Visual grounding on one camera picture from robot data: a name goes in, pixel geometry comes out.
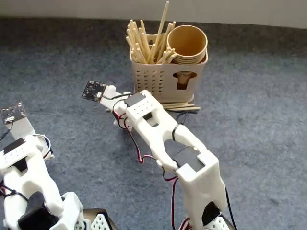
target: wire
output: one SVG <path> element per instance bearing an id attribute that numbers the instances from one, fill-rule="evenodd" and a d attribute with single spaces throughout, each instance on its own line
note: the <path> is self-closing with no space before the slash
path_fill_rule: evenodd
<path id="1" fill-rule="evenodd" d="M 12 127 L 13 127 L 13 124 L 14 124 L 14 122 L 11 121 L 11 127 L 10 127 L 8 130 L 6 130 L 6 131 L 1 135 L 0 141 L 2 141 L 2 140 L 6 137 L 6 135 L 8 135 L 8 133 L 11 131 L 11 129 L 12 129 Z"/>
<path id="2" fill-rule="evenodd" d="M 163 179 L 164 179 L 166 182 L 170 182 L 170 181 L 172 181 L 172 180 L 178 178 L 178 176 L 174 176 L 174 177 L 172 177 L 172 178 L 165 178 L 165 170 L 164 170 L 163 167 L 162 167 L 162 177 L 163 177 Z"/>
<path id="3" fill-rule="evenodd" d="M 131 131 L 128 129 L 128 126 L 127 126 L 127 124 L 126 124 L 126 121 L 127 121 L 127 117 L 124 119 L 124 126 L 125 126 L 125 129 L 128 131 L 128 133 L 129 133 L 129 135 L 130 135 L 130 137 L 131 137 L 131 139 L 132 139 L 132 141 L 133 141 L 133 143 L 134 143 L 134 145 L 135 145 L 135 147 L 136 147 L 137 154 L 138 154 L 138 161 L 139 161 L 139 163 L 140 163 L 140 164 L 143 164 L 145 158 L 151 158 L 151 159 L 156 160 L 156 158 L 154 158 L 154 157 L 151 156 L 151 155 L 144 155 L 143 157 L 141 156 L 140 148 L 139 148 L 138 144 L 136 143 L 136 140 L 134 139 L 134 137 L 133 137 Z"/>
<path id="4" fill-rule="evenodd" d="M 1 189 L 0 189 L 0 194 L 1 194 L 4 198 L 7 198 L 8 196 L 12 196 L 12 195 L 20 195 L 23 199 L 26 200 L 26 202 L 29 202 L 28 198 L 25 197 L 22 193 L 19 193 L 19 192 L 17 192 L 17 191 L 14 190 L 14 189 L 10 189 L 8 186 L 5 186 L 4 183 L 3 183 L 3 181 L 0 182 L 0 187 L 1 187 Z M 5 189 L 9 190 L 10 193 L 5 194 L 5 192 L 3 192 L 3 190 L 2 190 L 2 188 L 5 188 Z"/>
<path id="5" fill-rule="evenodd" d="M 115 119 L 118 119 L 119 117 L 119 114 L 117 112 L 114 111 L 114 108 L 115 108 L 115 105 L 118 103 L 118 102 L 121 102 L 121 101 L 124 101 L 125 99 L 120 99 L 118 100 L 117 102 L 114 103 L 113 107 L 112 107 L 112 114 L 113 116 L 115 117 Z"/>
<path id="6" fill-rule="evenodd" d="M 232 214 L 231 207 L 230 207 L 230 201 L 229 201 L 229 196 L 228 196 L 227 189 L 226 189 L 226 198 L 227 198 L 227 204 L 228 204 L 228 209 L 229 209 L 229 213 L 230 213 L 232 224 L 234 225 L 235 230 L 237 230 L 236 223 L 235 223 L 235 220 L 234 220 L 234 216 Z"/>
<path id="7" fill-rule="evenodd" d="M 184 221 L 181 223 L 180 227 L 179 227 L 179 230 L 183 230 L 183 227 L 185 226 L 186 222 L 189 220 L 190 218 L 187 217 L 184 219 Z M 190 224 L 188 223 L 187 226 L 185 227 L 185 230 L 189 229 L 190 228 Z"/>
<path id="8" fill-rule="evenodd" d="M 177 115 L 177 117 L 176 117 L 176 121 L 179 123 L 179 124 L 184 124 L 185 123 L 185 121 L 186 121 L 186 119 L 187 119 L 187 117 L 188 117 L 188 115 L 189 114 L 197 114 L 197 111 L 184 111 L 184 112 L 180 112 L 178 115 Z M 182 121 L 181 122 L 179 122 L 179 118 L 181 117 L 181 116 L 183 116 L 183 115 L 185 115 L 185 117 L 182 119 Z"/>
<path id="9" fill-rule="evenodd" d="M 133 95 L 132 93 L 126 93 L 126 94 L 121 94 L 121 95 L 118 95 L 118 96 L 115 96 L 115 97 L 111 97 L 111 98 L 109 98 L 109 97 L 106 97 L 106 96 L 102 96 L 103 98 L 106 98 L 107 100 L 113 100 L 113 99 L 116 99 L 116 98 L 120 98 L 120 97 L 124 97 L 124 96 L 131 96 L 131 95 Z"/>
<path id="10" fill-rule="evenodd" d="M 175 199 L 175 187 L 176 187 L 177 181 L 178 181 L 178 178 L 176 178 L 173 182 L 172 199 L 171 199 L 171 224 L 172 224 L 173 230 L 176 230 L 175 222 L 174 222 L 174 199 Z"/>
<path id="11" fill-rule="evenodd" d="M 120 116 L 117 118 L 117 124 L 118 124 L 118 126 L 119 126 L 121 129 L 126 129 L 126 128 L 124 128 L 123 126 L 121 126 L 121 124 L 120 124 L 120 120 L 123 119 L 122 116 L 124 116 L 124 115 L 126 115 L 126 113 L 120 115 Z"/>
<path id="12" fill-rule="evenodd" d="M 43 158 L 45 159 L 46 156 L 51 152 L 51 141 L 48 137 L 46 137 L 45 135 L 42 134 L 33 134 L 34 137 L 41 137 L 44 138 L 44 140 L 46 141 L 47 145 L 48 145 L 48 151 L 47 153 L 44 154 Z"/>

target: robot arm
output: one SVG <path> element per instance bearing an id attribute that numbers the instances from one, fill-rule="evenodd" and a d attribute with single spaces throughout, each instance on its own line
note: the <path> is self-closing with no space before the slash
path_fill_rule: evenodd
<path id="1" fill-rule="evenodd" d="M 2 109 L 1 113 L 4 124 L 16 139 L 0 152 L 4 227 L 11 230 L 73 230 L 80 220 L 87 223 L 87 228 L 81 229 L 88 230 L 90 223 L 83 218 L 83 207 L 77 195 L 68 192 L 61 196 L 49 176 L 44 160 L 52 156 L 48 152 L 50 146 L 44 138 L 36 136 L 22 103 Z M 44 196 L 43 206 L 25 213 L 28 199 L 37 191 Z"/>
<path id="2" fill-rule="evenodd" d="M 99 102 L 118 115 L 126 114 L 127 119 L 119 120 L 119 124 L 134 128 L 150 146 L 159 167 L 178 176 L 184 189 L 186 214 L 194 230 L 204 229 L 226 209 L 218 159 L 147 90 L 120 96 L 114 86 L 89 81 L 83 98 Z M 168 139 L 187 147 L 172 159 L 165 151 L 164 142 Z"/>

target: wooden stick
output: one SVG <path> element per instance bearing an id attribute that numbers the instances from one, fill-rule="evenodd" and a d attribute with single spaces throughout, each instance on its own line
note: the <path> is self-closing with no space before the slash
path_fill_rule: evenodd
<path id="1" fill-rule="evenodd" d="M 133 21 L 133 23 L 132 23 L 132 27 L 133 27 L 134 29 L 138 30 L 138 26 L 137 26 L 137 24 L 136 24 L 136 22 L 135 22 L 135 21 Z"/>
<path id="2" fill-rule="evenodd" d="M 168 105 L 168 106 L 164 106 L 164 109 L 186 108 L 186 107 L 192 107 L 194 105 L 195 104 Z"/>
<path id="3" fill-rule="evenodd" d="M 183 104 L 188 104 L 188 102 L 161 103 L 162 106 L 183 105 Z"/>
<path id="4" fill-rule="evenodd" d="M 130 46 L 130 49 L 133 49 L 134 45 L 133 45 L 132 41 L 130 40 L 130 38 L 128 36 L 126 37 L 126 40 L 127 40 L 128 44 Z"/>
<path id="5" fill-rule="evenodd" d="M 137 29 L 135 29 L 135 28 L 132 29 L 132 35 L 134 37 L 134 41 L 138 42 L 138 38 L 137 37 L 139 36 L 139 33 L 138 33 Z"/>
<path id="6" fill-rule="evenodd" d="M 154 64 L 154 61 L 153 61 L 154 59 L 151 58 L 151 54 L 152 54 L 152 50 L 153 50 L 153 49 L 155 49 L 155 44 L 152 45 L 152 48 L 151 48 L 151 50 L 150 50 L 150 55 L 147 57 L 147 60 L 146 60 L 146 61 L 147 61 L 148 64 Z"/>
<path id="7" fill-rule="evenodd" d="M 140 22 L 141 22 L 141 28 L 143 30 L 143 33 L 145 34 L 145 36 L 147 36 L 143 20 L 141 19 Z"/>
<path id="8" fill-rule="evenodd" d="M 166 57 L 167 57 L 166 51 L 163 51 L 162 63 L 166 63 Z"/>
<path id="9" fill-rule="evenodd" d="M 149 48 L 149 44 L 148 44 L 148 41 L 147 41 L 147 37 L 145 35 L 145 33 L 141 33 L 141 40 L 142 40 L 142 44 L 144 46 L 144 49 L 145 49 L 145 53 L 146 53 L 146 60 L 147 58 L 150 56 L 150 48 Z"/>
<path id="10" fill-rule="evenodd" d="M 176 22 L 173 21 L 171 31 L 175 28 L 175 26 L 176 26 Z"/>
<path id="11" fill-rule="evenodd" d="M 168 5 L 169 5 L 169 2 L 167 1 L 165 3 L 165 7 L 164 7 L 164 10 L 163 10 L 163 14 L 162 14 L 162 18 L 161 18 L 161 21 L 160 21 L 160 26 L 159 26 L 159 29 L 158 29 L 158 34 L 157 34 L 157 38 L 155 40 L 155 44 L 156 46 L 153 46 L 151 51 L 150 51 L 150 60 L 152 62 L 154 62 L 154 56 L 156 54 L 156 50 L 157 50 L 157 46 L 159 44 L 159 40 L 160 40 L 160 37 L 161 37 L 161 33 L 162 33 L 162 29 L 163 29 L 163 26 L 164 26 L 164 22 L 165 22 L 165 19 L 166 19 L 166 15 L 167 15 L 167 10 L 168 10 Z"/>
<path id="12" fill-rule="evenodd" d="M 136 50 L 137 50 L 137 53 L 139 53 L 139 56 L 140 56 L 140 58 L 141 58 L 140 61 L 141 61 L 143 64 L 147 64 L 147 61 L 146 61 L 146 59 L 145 59 L 143 53 L 141 52 L 141 49 L 140 49 L 140 48 L 137 48 Z"/>
<path id="13" fill-rule="evenodd" d="M 132 36 L 132 32 L 130 29 L 126 30 L 127 31 L 127 35 L 130 38 L 131 42 L 135 44 L 135 40 L 134 37 Z"/>
<path id="14" fill-rule="evenodd" d="M 163 57 L 162 57 L 162 58 L 160 58 L 160 59 L 157 61 L 157 63 L 156 63 L 156 64 L 162 64 L 162 61 L 163 61 Z"/>
<path id="15" fill-rule="evenodd" d="M 161 58 L 163 51 L 165 51 L 165 48 L 166 48 L 166 38 L 167 38 L 169 32 L 171 31 L 171 28 L 172 28 L 172 23 L 169 23 L 168 26 L 167 26 L 166 32 L 164 34 L 164 37 L 163 37 L 161 48 L 159 48 L 159 47 L 157 48 L 159 50 L 158 60 Z"/>
<path id="16" fill-rule="evenodd" d="M 130 51 L 130 53 L 131 53 L 131 58 L 132 58 L 132 60 L 133 60 L 134 62 L 139 62 L 138 59 L 137 59 L 136 56 L 135 56 L 134 51 Z"/>
<path id="17" fill-rule="evenodd" d="M 169 49 L 167 52 L 166 52 L 166 59 L 170 58 L 173 53 L 175 52 L 175 49 Z"/>
<path id="18" fill-rule="evenodd" d="M 138 44 L 138 46 L 136 46 L 136 48 L 140 48 L 141 52 L 143 54 L 146 53 L 145 48 L 144 48 L 144 46 L 142 44 L 142 41 L 141 41 L 141 37 L 139 36 L 139 34 L 137 34 L 135 38 L 136 38 L 135 39 L 136 40 L 136 44 Z"/>
<path id="19" fill-rule="evenodd" d="M 167 63 L 170 64 L 176 56 L 177 54 L 172 54 L 172 56 L 168 59 Z"/>
<path id="20" fill-rule="evenodd" d="M 188 111 L 188 110 L 200 110 L 200 107 L 187 107 L 187 108 L 175 108 L 175 109 L 167 109 L 169 111 Z"/>

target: gray carpet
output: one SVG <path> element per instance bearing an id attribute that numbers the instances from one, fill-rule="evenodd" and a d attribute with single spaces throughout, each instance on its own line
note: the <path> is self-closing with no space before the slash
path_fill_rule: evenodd
<path id="1" fill-rule="evenodd" d="M 0 107 L 22 100 L 37 133 L 50 137 L 56 158 L 47 167 L 62 194 L 106 208 L 119 229 L 171 229 L 171 184 L 155 162 L 138 164 L 103 106 L 81 98 L 88 80 L 132 90 L 126 23 L 1 19 Z M 196 95 L 202 110 L 187 127 L 219 158 L 238 229 L 305 229 L 307 30 L 195 25 L 209 38 L 209 62 Z M 146 27 L 154 33 L 158 24 Z M 180 185 L 175 201 L 179 226 Z"/>

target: white plastic basket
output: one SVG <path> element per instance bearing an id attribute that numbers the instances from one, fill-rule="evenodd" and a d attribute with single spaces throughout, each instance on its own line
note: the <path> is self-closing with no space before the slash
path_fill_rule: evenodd
<path id="1" fill-rule="evenodd" d="M 150 43 L 155 42 L 156 35 L 147 35 Z M 148 90 L 162 103 L 190 102 L 194 98 L 197 82 L 202 76 L 202 70 L 208 61 L 208 52 L 204 59 L 196 65 L 156 64 L 146 65 L 136 63 L 131 59 L 134 74 L 134 91 Z M 195 73 L 190 78 L 186 88 L 180 89 L 178 78 L 180 72 Z"/>

